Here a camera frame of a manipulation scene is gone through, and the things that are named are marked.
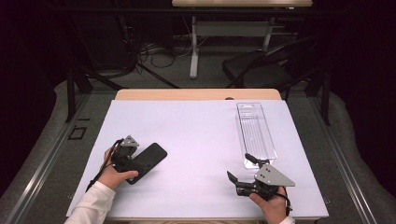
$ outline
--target transparent tray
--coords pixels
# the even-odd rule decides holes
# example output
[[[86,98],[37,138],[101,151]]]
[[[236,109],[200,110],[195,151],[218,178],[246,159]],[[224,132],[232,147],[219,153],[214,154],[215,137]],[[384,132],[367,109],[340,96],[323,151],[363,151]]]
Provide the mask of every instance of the transparent tray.
[[[245,159],[245,153],[270,162],[276,160],[274,143],[265,120],[262,104],[240,103],[236,105],[236,124],[245,167],[258,168],[258,165]]]

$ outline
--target white table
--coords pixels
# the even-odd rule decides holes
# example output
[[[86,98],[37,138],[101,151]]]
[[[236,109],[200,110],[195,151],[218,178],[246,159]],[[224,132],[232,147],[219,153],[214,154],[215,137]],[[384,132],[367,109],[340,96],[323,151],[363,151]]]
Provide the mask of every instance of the white table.
[[[174,7],[311,7],[312,0],[173,0]],[[274,19],[269,21],[197,21],[192,17],[192,56],[190,78],[198,76],[197,36],[263,36],[263,50],[273,31]]]
[[[296,183],[296,187],[288,188],[293,206],[290,214],[297,219],[327,217],[286,103],[247,101],[262,104],[278,155],[273,165]],[[261,210],[249,198],[236,195],[226,174],[230,171],[241,180],[252,181],[255,172],[243,165],[235,121],[237,102],[242,101],[114,100],[67,215],[96,175],[105,150],[130,134],[140,144],[136,155],[157,142],[168,156],[135,185],[120,184],[107,218],[262,219]]]

